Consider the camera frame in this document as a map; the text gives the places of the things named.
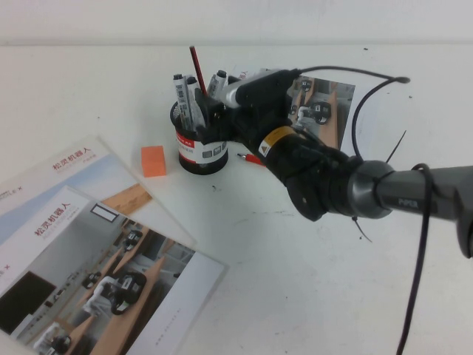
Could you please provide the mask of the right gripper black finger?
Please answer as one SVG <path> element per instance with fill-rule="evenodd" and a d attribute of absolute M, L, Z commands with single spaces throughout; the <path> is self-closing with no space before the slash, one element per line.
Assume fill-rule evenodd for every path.
<path fill-rule="evenodd" d="M 198 126 L 196 129 L 197 140 L 202 144 L 230 141 L 231 140 L 231 122 L 216 121 L 210 126 Z"/>
<path fill-rule="evenodd" d="M 222 112 L 225 109 L 222 102 L 204 94 L 201 89 L 196 89 L 194 91 L 194 97 L 202 113 Z"/>

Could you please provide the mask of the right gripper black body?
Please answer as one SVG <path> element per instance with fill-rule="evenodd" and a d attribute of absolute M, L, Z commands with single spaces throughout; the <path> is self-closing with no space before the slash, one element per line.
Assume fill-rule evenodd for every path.
<path fill-rule="evenodd" d="M 232 109 L 225 106 L 222 112 L 209 113 L 209 126 L 216 121 L 231 122 L 231 140 L 242 143 L 252 153 L 257 153 L 261 142 L 272 131 L 290 126 L 288 112 L 291 99 L 280 96 L 261 106 Z"/>

